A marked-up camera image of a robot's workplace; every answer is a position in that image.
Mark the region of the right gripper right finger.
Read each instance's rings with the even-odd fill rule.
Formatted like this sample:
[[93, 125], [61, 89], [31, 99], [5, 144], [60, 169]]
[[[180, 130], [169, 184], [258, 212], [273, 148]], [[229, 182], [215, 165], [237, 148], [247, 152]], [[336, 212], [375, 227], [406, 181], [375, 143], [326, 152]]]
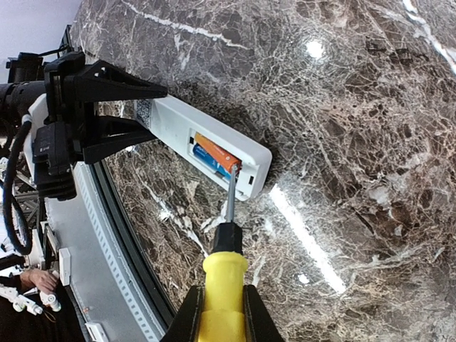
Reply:
[[243, 286], [243, 309], [246, 341], [284, 342], [254, 285]]

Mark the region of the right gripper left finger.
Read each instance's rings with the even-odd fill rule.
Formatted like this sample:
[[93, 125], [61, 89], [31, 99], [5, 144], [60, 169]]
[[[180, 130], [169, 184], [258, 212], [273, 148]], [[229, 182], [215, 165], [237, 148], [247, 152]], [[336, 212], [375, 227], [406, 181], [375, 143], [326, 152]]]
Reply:
[[204, 308], [204, 287], [191, 286], [161, 342], [195, 342]]

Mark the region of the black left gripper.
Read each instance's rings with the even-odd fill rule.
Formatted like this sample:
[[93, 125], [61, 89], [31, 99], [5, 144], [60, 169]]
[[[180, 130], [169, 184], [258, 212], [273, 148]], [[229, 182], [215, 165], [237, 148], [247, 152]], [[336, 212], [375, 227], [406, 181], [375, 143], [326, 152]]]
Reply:
[[156, 139], [136, 120], [95, 116], [95, 102], [164, 98], [167, 89], [131, 75], [106, 61], [88, 65], [82, 51], [47, 63], [44, 85], [53, 120], [71, 119], [77, 162], [100, 162], [127, 147]]

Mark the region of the yellow handled screwdriver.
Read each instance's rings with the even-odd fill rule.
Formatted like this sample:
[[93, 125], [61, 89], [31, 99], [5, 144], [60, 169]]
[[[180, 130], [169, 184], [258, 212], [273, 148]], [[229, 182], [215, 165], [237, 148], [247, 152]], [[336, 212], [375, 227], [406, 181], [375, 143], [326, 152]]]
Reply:
[[234, 223], [237, 165], [231, 168], [226, 221], [219, 224], [212, 253], [204, 260], [204, 307], [199, 341], [245, 341], [243, 286], [247, 260], [242, 252], [242, 228]]

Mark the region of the white remote control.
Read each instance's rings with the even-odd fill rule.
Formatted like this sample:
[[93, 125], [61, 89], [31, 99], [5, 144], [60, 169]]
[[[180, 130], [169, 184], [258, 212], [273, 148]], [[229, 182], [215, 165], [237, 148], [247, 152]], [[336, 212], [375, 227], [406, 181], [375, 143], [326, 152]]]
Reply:
[[140, 124], [222, 188], [236, 167], [238, 200], [262, 191], [272, 160], [268, 148], [171, 95], [137, 100], [134, 108]]

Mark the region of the blue battery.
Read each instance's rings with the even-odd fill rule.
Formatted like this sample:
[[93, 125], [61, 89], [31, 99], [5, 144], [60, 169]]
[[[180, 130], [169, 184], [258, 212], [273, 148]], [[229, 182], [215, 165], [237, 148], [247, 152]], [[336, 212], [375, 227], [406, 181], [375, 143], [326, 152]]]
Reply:
[[231, 175], [199, 144], [192, 149], [193, 155], [221, 178], [229, 180]]

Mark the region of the orange battery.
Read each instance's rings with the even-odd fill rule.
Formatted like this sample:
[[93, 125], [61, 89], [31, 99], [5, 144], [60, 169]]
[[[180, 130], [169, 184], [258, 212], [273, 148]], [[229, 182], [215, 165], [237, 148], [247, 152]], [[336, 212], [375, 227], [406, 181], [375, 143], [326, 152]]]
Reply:
[[232, 172], [233, 170], [238, 172], [241, 170], [241, 160], [202, 134], [195, 134], [195, 142], [202, 146], [227, 172]]

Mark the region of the operator hand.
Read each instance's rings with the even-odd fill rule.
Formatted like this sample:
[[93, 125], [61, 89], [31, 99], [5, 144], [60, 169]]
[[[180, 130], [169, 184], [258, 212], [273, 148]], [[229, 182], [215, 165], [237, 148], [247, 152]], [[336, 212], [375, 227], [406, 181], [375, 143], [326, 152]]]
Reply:
[[28, 269], [19, 278], [23, 292], [37, 288], [45, 294], [52, 294], [58, 285], [58, 279], [52, 273], [40, 269]]

